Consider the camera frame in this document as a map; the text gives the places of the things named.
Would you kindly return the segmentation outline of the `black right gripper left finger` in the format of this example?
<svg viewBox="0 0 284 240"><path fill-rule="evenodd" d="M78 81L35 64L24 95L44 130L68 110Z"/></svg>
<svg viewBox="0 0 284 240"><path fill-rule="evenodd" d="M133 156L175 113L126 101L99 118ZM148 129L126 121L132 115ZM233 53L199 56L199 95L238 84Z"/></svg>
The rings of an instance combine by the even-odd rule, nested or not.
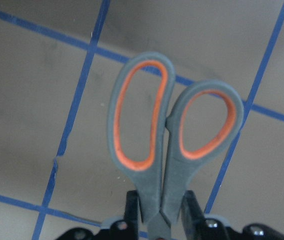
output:
<svg viewBox="0 0 284 240"><path fill-rule="evenodd" d="M129 240L139 239L139 196L136 190L130 190L126 194L124 221L127 224Z"/></svg>

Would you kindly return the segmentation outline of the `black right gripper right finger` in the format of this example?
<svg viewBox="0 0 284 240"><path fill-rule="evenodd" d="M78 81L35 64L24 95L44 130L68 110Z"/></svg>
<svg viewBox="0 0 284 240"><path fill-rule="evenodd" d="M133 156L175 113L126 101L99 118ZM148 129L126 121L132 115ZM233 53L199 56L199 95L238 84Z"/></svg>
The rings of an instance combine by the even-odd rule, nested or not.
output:
<svg viewBox="0 0 284 240"><path fill-rule="evenodd" d="M187 240L201 240L201 228L205 221L204 214L195 193L187 190L181 204L181 220Z"/></svg>

